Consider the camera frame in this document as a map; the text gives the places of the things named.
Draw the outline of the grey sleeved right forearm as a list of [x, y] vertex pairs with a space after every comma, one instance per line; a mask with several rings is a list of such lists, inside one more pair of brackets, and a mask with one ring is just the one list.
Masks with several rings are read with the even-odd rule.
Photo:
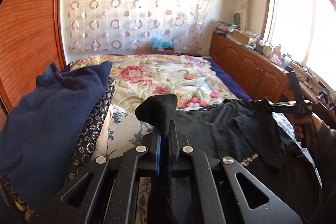
[[317, 133], [317, 169], [321, 177], [323, 201], [310, 223], [335, 223], [335, 130], [322, 122]]

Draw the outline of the person's right hand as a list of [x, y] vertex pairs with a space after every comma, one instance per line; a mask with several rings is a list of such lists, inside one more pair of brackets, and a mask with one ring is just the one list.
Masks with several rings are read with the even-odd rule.
[[313, 148], [317, 143], [317, 133], [322, 127], [322, 120], [313, 113], [294, 118], [292, 124], [296, 141], [305, 143], [306, 148]]

